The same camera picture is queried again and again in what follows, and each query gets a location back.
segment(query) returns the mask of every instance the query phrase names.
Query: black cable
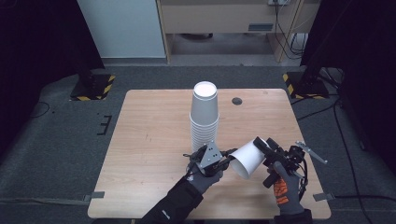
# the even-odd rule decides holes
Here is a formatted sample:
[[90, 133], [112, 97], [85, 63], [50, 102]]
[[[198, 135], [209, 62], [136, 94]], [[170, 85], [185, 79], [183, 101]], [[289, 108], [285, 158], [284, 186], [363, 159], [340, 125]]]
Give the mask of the black cable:
[[366, 209], [364, 208], [364, 204], [363, 204], [363, 202], [362, 202], [362, 200], [361, 200], [361, 193], [360, 193], [360, 191], [359, 191], [358, 181], [356, 180], [355, 169], [353, 168], [353, 163], [352, 163], [352, 159], [351, 159], [350, 154], [349, 154], [349, 149], [347, 148], [347, 143], [346, 143], [346, 140], [345, 140], [343, 131], [341, 130], [340, 122], [338, 121], [338, 118], [337, 118], [337, 112], [336, 112], [335, 108], [336, 108], [338, 102], [340, 101], [340, 99], [341, 99], [341, 98], [338, 98], [338, 99], [335, 101], [335, 103], [333, 104], [333, 107], [332, 107], [332, 111], [333, 111], [333, 113], [334, 113], [335, 122], [336, 122], [336, 124], [337, 124], [338, 131], [340, 132], [341, 138], [342, 138], [342, 140], [343, 140], [344, 148], [345, 148], [345, 150], [346, 150], [346, 156], [347, 156], [347, 159], [348, 159], [348, 161], [349, 161], [350, 170], [351, 170], [351, 172], [352, 172], [353, 183], [354, 183], [354, 185], [355, 185], [355, 190], [356, 190], [356, 193], [357, 193], [357, 198], [358, 198], [359, 204], [360, 204], [360, 206], [361, 206], [361, 211], [363, 212], [364, 216], [367, 218], [368, 222], [369, 222], [369, 223], [373, 223], [373, 221], [368, 217], [367, 212], [366, 212]]
[[318, 77], [320, 77], [321, 79], [323, 79], [323, 80], [325, 80], [326, 82], [328, 82], [328, 83], [329, 83], [330, 85], [332, 85], [335, 89], [337, 89], [337, 90], [340, 89], [341, 83], [338, 83], [338, 82], [332, 77], [332, 75], [331, 75], [330, 72], [328, 71], [328, 68], [325, 68], [324, 70], [323, 70], [323, 68], [322, 68], [322, 69], [320, 69], [320, 71], [324, 71], [328, 77], [324, 77], [324, 76], [322, 76], [321, 74], [319, 74]]
[[361, 194], [361, 195], [334, 195], [334, 197], [337, 198], [337, 199], [355, 199], [355, 198], [361, 197], [361, 198], [367, 198], [367, 199], [389, 200], [389, 201], [393, 201], [394, 203], [396, 203], [396, 199], [395, 199], [395, 198], [390, 198], [390, 197], [382, 196], [382, 195], [371, 195], [371, 194]]
[[301, 169], [304, 172], [304, 177], [303, 179], [301, 179], [300, 181], [300, 192], [299, 192], [299, 200], [301, 200], [304, 196], [304, 193], [306, 191], [306, 186], [308, 185], [308, 165], [306, 164], [306, 160], [304, 158], [303, 159], [303, 163], [304, 163], [304, 168], [301, 167]]
[[43, 105], [46, 105], [46, 106], [47, 106], [47, 109], [46, 109], [46, 111], [44, 111], [44, 112], [43, 112], [42, 114], [40, 114], [40, 115], [37, 115], [37, 116], [31, 116], [31, 117], [30, 117], [31, 119], [40, 118], [41, 116], [43, 116], [43, 115], [47, 114], [47, 112], [49, 112], [49, 110], [50, 110], [50, 105], [49, 105], [48, 103], [46, 103], [46, 102], [39, 101], [37, 104], [43, 104]]
[[296, 40], [296, 37], [297, 37], [297, 34], [294, 34], [294, 35], [293, 35], [293, 38], [292, 38], [292, 40], [291, 40], [291, 43], [290, 43], [290, 51], [291, 51], [294, 55], [303, 56], [303, 54], [304, 54], [304, 45], [305, 45], [305, 37], [306, 37], [306, 34], [304, 34], [303, 46], [302, 46], [301, 49], [296, 49], [296, 48], [293, 46], [293, 45], [294, 45], [294, 42], [295, 42], [295, 43], [298, 43], [297, 40]]
[[285, 33], [283, 32], [283, 29], [282, 29], [282, 27], [280, 26], [280, 23], [279, 23], [279, 20], [278, 20], [278, 13], [279, 13], [279, 3], [277, 2], [277, 0], [275, 0], [274, 1], [274, 3], [275, 3], [275, 13], [276, 13], [276, 24], [275, 24], [275, 38], [276, 38], [276, 41], [277, 41], [277, 43], [280, 45], [280, 47], [282, 47], [282, 50], [283, 50], [283, 52], [285, 53], [285, 55], [286, 55], [286, 57], [288, 57], [289, 59], [291, 59], [291, 60], [298, 60], [298, 59], [301, 59], [302, 57], [297, 57], [297, 58], [292, 58], [292, 57], [290, 57], [289, 56], [289, 54], [286, 52], [286, 50], [285, 50], [285, 47], [280, 43], [280, 40], [277, 38], [277, 35], [276, 35], [276, 33], [277, 33], [277, 26], [279, 26], [279, 29], [280, 29], [280, 32], [281, 32], [281, 34], [283, 35], [283, 37], [285, 38], [285, 42], [286, 42], [286, 45], [288, 46], [288, 48], [290, 49], [290, 51], [291, 51], [291, 48], [290, 48], [290, 45], [289, 45], [289, 41], [288, 41], [288, 39], [286, 38], [286, 36], [285, 36]]
[[321, 112], [324, 112], [324, 111], [326, 111], [326, 110], [331, 109], [332, 107], [334, 107], [334, 105], [337, 104], [337, 102], [338, 102], [339, 99], [340, 99], [340, 98], [338, 98], [332, 105], [330, 105], [330, 106], [328, 106], [328, 107], [326, 107], [326, 108], [324, 108], [324, 109], [321, 109], [321, 110], [319, 110], [319, 111], [316, 111], [316, 112], [313, 112], [313, 113], [310, 113], [310, 114], [307, 114], [307, 115], [305, 115], [305, 116], [302, 116], [302, 117], [298, 118], [297, 121], [300, 121], [300, 120], [309, 118], [309, 117], [311, 117], [311, 116], [313, 116], [313, 115], [316, 115], [316, 114], [318, 114], [318, 113], [321, 113]]
[[[332, 95], [338, 95], [338, 94], [337, 94], [337, 93], [330, 93], [329, 95], [332, 96]], [[315, 94], [315, 95], [311, 95], [310, 97], [316, 97], [316, 96], [322, 96], [322, 95], [321, 95], [321, 94]], [[303, 98], [303, 99], [299, 99], [299, 100], [294, 101], [293, 103], [290, 103], [290, 104], [291, 104], [291, 105], [295, 105], [295, 104], [297, 104], [297, 103], [300, 103], [301, 101], [308, 100], [308, 99], [312, 99], [312, 98]]]

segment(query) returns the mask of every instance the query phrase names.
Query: wooden table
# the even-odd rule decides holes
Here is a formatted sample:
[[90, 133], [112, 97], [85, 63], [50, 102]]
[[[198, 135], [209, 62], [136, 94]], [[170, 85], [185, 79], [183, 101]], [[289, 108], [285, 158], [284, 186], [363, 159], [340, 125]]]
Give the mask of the wooden table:
[[[242, 104], [234, 105], [234, 97]], [[127, 92], [95, 188], [105, 196], [92, 199], [90, 217], [141, 218], [185, 174], [188, 159], [182, 154], [191, 153], [191, 99], [192, 90]], [[219, 114], [220, 150], [241, 147], [256, 136], [272, 137], [284, 149], [304, 140], [283, 90], [219, 90]], [[328, 218], [328, 203], [312, 196], [322, 188], [310, 157], [305, 158], [309, 185], [302, 205], [313, 218]], [[273, 218], [279, 209], [273, 190], [262, 185], [267, 176], [264, 165], [249, 180], [230, 167], [188, 219]]]

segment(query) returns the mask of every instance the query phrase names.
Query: cabinet door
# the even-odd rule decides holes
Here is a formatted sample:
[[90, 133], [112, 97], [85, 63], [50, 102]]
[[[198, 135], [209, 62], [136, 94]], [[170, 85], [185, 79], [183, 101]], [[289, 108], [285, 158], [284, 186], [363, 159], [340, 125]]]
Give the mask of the cabinet door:
[[78, 0], [102, 58], [165, 58], [155, 0]]

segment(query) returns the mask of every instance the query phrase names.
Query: black stand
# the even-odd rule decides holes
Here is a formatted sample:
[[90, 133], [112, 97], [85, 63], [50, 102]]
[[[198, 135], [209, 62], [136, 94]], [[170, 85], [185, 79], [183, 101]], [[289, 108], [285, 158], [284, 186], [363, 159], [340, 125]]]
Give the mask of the black stand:
[[329, 98], [329, 92], [323, 81], [315, 79], [311, 82], [304, 81], [305, 72], [288, 72], [284, 80], [291, 98]]
[[113, 75], [89, 75], [88, 80], [79, 76], [70, 98], [74, 101], [103, 100], [107, 97], [113, 79]]
[[300, 72], [288, 72], [283, 76], [290, 93], [291, 98], [328, 98], [329, 93], [320, 78], [319, 72], [321, 64], [328, 49], [329, 38], [334, 32], [334, 28], [337, 23], [343, 17], [343, 14], [348, 9], [352, 1], [346, 2], [341, 13], [335, 20], [330, 31], [324, 36], [323, 40], [319, 44], [317, 50], [312, 54], [309, 59], [306, 69], [303, 73]]

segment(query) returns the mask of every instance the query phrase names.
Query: tripod base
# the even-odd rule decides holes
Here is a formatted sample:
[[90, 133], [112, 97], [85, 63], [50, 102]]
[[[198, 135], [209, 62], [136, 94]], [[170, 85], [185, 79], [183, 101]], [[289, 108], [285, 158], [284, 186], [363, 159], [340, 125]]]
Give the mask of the tripod base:
[[289, 95], [292, 99], [313, 98], [323, 99], [329, 98], [329, 92], [326, 86], [320, 80], [316, 80], [313, 85], [302, 85], [300, 80], [304, 72], [288, 72], [283, 75], [283, 80], [288, 87]]
[[114, 78], [113, 75], [93, 75], [92, 88], [84, 86], [79, 80], [70, 94], [70, 98], [72, 101], [103, 100], [107, 97]]

